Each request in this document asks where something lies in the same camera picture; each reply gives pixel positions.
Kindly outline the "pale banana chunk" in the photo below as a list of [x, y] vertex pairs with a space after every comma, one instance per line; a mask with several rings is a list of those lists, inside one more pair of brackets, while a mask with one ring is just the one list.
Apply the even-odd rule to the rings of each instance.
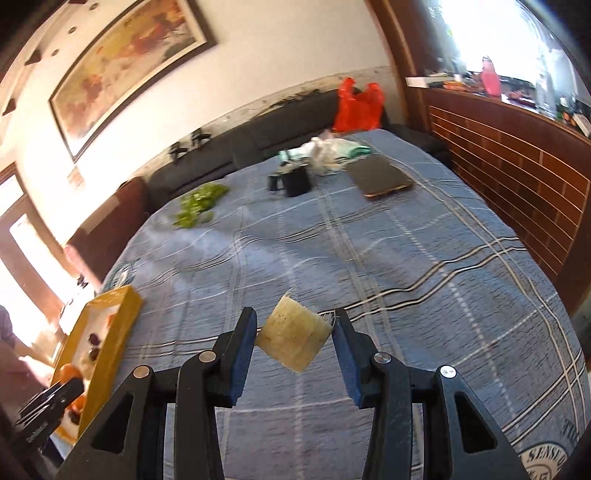
[[256, 335], [256, 346], [290, 371], [308, 368], [332, 335], [334, 321], [284, 294]]

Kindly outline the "framed painting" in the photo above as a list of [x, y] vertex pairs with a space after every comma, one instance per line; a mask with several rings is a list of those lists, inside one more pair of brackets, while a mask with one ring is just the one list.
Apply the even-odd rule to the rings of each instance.
[[49, 99], [71, 160], [138, 95], [215, 44], [197, 2], [132, 2], [84, 48]]

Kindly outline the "bystander person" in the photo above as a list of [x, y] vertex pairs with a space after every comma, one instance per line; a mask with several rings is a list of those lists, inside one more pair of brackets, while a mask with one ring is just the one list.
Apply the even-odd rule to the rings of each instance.
[[1, 307], [1, 406], [9, 417], [45, 389], [21, 356], [39, 356], [13, 332], [8, 311]]

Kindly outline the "dark plum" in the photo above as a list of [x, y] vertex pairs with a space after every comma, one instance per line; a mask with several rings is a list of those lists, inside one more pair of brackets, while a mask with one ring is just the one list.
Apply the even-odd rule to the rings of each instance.
[[88, 342], [93, 346], [98, 346], [100, 344], [101, 340], [95, 333], [91, 333], [88, 336]]
[[100, 353], [100, 349], [98, 347], [94, 347], [92, 348], [89, 353], [88, 353], [88, 358], [92, 361], [95, 362], [97, 360], [97, 357]]

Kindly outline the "yellow rimmed white tray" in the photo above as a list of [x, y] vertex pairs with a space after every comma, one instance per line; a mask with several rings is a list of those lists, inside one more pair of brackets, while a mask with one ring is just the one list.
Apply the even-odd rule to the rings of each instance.
[[[122, 358], [127, 337], [139, 315], [143, 300], [132, 286], [110, 290], [86, 303], [71, 330], [58, 360], [51, 382], [59, 382], [62, 365], [72, 363], [82, 373], [86, 403], [73, 423], [64, 415], [55, 436], [73, 446], [111, 395], [116, 373]], [[95, 333], [101, 340], [98, 346], [88, 342]], [[100, 353], [95, 362], [88, 358], [89, 351], [98, 347]]]

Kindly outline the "orange tangerine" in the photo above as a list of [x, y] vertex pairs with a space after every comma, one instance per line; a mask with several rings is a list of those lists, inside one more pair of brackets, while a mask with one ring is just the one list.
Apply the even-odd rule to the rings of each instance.
[[72, 379], [82, 379], [82, 373], [79, 370], [79, 368], [72, 364], [72, 363], [66, 363], [64, 365], [61, 366], [60, 370], [59, 370], [59, 383], [60, 384], [66, 384], [68, 381], [72, 380]]

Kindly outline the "black smartphone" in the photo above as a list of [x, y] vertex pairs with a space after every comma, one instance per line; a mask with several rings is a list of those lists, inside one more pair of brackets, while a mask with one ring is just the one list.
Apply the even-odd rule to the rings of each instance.
[[370, 154], [346, 164], [345, 171], [369, 200], [386, 197], [414, 186], [411, 177], [380, 154]]

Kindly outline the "pink bottle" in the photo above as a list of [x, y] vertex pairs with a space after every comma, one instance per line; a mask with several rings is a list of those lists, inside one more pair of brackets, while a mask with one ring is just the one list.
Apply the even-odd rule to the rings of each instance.
[[492, 60], [485, 56], [482, 58], [482, 64], [480, 78], [487, 95], [500, 98], [502, 95], [501, 81]]

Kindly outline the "black cup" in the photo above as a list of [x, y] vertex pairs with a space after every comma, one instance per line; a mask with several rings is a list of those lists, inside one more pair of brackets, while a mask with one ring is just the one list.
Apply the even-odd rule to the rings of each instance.
[[294, 166], [280, 173], [280, 182], [285, 197], [293, 198], [311, 191], [311, 179], [305, 165]]

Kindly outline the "blue plaid tablecloth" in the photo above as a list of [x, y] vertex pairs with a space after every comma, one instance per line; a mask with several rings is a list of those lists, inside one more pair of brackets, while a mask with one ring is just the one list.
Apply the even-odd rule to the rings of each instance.
[[252, 307], [284, 294], [353, 326], [402, 362], [454, 366], [534, 479], [554, 477], [590, 419], [580, 343], [550, 279], [483, 199], [419, 148], [375, 130], [360, 143], [414, 181], [377, 201], [346, 173], [294, 198], [273, 194], [270, 159], [225, 177], [211, 220], [159, 208], [112, 269], [143, 300], [118, 377], [181, 365]]

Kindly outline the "tangerine with leaf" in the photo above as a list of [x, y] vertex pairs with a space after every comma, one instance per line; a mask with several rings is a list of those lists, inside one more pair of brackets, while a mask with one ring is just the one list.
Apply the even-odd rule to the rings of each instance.
[[69, 405], [69, 409], [74, 411], [76, 414], [80, 415], [82, 413], [82, 411], [84, 410], [85, 403], [86, 403], [86, 395], [81, 394]]

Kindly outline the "white plastic bag pile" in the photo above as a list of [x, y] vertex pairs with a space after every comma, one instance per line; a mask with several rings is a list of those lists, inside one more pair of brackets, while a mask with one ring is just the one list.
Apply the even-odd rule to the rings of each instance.
[[301, 146], [281, 150], [280, 168], [287, 171], [305, 166], [315, 175], [331, 175], [373, 152], [370, 146], [324, 132]]

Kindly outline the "green lettuce leaves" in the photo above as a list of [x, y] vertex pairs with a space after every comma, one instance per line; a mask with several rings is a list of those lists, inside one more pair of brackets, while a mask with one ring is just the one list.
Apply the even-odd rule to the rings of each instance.
[[212, 209], [217, 201], [228, 192], [228, 186], [221, 183], [209, 182], [198, 186], [181, 198], [174, 225], [189, 229], [199, 223], [208, 222], [213, 217]]

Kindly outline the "small black device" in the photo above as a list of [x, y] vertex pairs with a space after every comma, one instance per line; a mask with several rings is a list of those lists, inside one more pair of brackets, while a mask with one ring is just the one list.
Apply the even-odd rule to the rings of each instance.
[[273, 174], [270, 175], [269, 177], [267, 177], [267, 188], [269, 188], [269, 190], [271, 192], [276, 192], [280, 190], [280, 175], [279, 174]]

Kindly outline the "wooden glass door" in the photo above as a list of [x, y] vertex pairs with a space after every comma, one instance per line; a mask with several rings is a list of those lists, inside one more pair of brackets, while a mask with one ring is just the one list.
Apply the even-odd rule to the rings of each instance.
[[14, 163], [1, 170], [1, 261], [34, 314], [45, 321], [39, 331], [64, 341], [59, 321], [71, 298], [73, 270]]

